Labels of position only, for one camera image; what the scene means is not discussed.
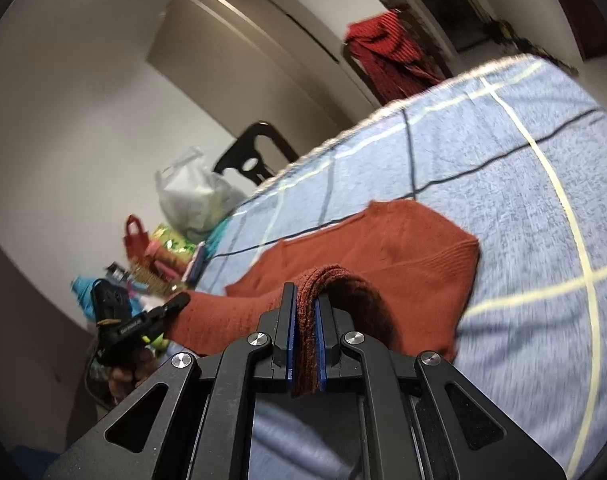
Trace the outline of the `person's left hand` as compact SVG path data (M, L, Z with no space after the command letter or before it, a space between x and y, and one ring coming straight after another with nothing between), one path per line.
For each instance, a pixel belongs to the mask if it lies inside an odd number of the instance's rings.
M125 398L142 382L151 376L157 368L155 353L144 348L132 368L114 367L108 374L108 388L116 404Z

